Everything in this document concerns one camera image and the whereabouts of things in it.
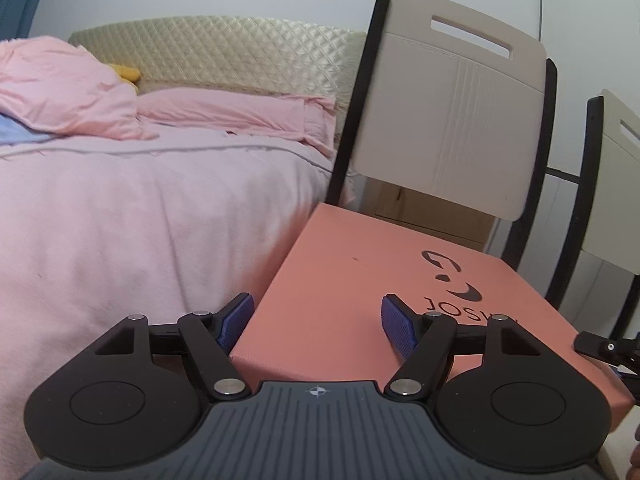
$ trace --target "light blue pillow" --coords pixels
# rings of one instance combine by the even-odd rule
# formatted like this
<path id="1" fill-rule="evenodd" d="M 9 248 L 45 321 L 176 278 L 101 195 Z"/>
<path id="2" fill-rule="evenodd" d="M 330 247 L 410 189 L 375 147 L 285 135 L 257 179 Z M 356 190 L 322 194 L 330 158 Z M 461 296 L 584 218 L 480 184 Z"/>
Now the light blue pillow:
<path id="1" fill-rule="evenodd" d="M 0 114 L 0 146 L 4 144 L 20 144 L 22 142 L 42 142 L 53 137 L 28 128 L 11 117 Z"/>

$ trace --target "black circular pad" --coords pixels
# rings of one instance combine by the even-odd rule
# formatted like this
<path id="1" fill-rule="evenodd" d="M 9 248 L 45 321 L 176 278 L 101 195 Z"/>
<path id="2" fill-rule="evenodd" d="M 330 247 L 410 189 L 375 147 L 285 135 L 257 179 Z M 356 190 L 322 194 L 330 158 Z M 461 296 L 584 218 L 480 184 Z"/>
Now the black circular pad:
<path id="1" fill-rule="evenodd" d="M 121 381 L 90 384 L 71 397 L 71 411 L 90 424 L 117 424 L 136 416 L 145 405 L 137 386 Z"/>
<path id="2" fill-rule="evenodd" d="M 87 470 L 168 453 L 199 418 L 190 383 L 153 364 L 146 319 L 121 321 L 36 388 L 24 409 L 41 456 Z"/>
<path id="3" fill-rule="evenodd" d="M 540 426 L 564 413 L 566 403 L 553 388 L 537 383 L 511 383 L 500 386 L 491 395 L 494 411 L 510 422 Z"/>
<path id="4" fill-rule="evenodd" d="M 510 319 L 489 320 L 482 365 L 445 383 L 434 413 L 466 455 L 521 473 L 593 460 L 611 421 L 601 391 Z"/>

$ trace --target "pink blanket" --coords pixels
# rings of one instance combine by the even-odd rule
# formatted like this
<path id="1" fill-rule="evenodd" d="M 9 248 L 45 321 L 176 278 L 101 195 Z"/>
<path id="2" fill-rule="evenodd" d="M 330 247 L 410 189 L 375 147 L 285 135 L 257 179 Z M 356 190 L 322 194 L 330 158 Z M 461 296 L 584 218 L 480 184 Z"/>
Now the pink blanket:
<path id="1" fill-rule="evenodd" d="M 310 146 L 154 126 L 0 149 L 0 478 L 36 463 L 30 392 L 133 312 L 151 323 L 259 300 L 322 200 Z"/>
<path id="2" fill-rule="evenodd" d="M 144 139 L 134 88 L 82 46 L 0 41 L 0 112 L 40 132 Z"/>

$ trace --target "hand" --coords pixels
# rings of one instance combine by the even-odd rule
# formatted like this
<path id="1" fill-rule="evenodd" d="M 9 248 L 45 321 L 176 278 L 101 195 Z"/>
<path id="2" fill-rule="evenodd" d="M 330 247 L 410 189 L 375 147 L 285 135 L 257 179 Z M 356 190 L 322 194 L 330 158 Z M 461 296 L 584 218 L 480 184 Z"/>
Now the hand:
<path id="1" fill-rule="evenodd" d="M 640 426 L 636 430 L 636 440 L 640 441 Z M 629 462 L 631 462 L 631 468 L 626 472 L 626 480 L 640 480 L 640 444 L 634 449 Z"/>

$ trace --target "pink bedsheet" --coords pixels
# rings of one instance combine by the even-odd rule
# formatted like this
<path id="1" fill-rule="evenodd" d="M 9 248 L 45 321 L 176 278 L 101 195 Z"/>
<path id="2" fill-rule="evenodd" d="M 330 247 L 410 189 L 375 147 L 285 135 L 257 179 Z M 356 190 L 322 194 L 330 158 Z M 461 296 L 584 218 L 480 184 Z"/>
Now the pink bedsheet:
<path id="1" fill-rule="evenodd" d="M 323 198 L 310 146 L 175 129 L 0 149 L 1 479 L 37 461 L 22 410 L 47 376 L 133 312 L 259 300 Z"/>

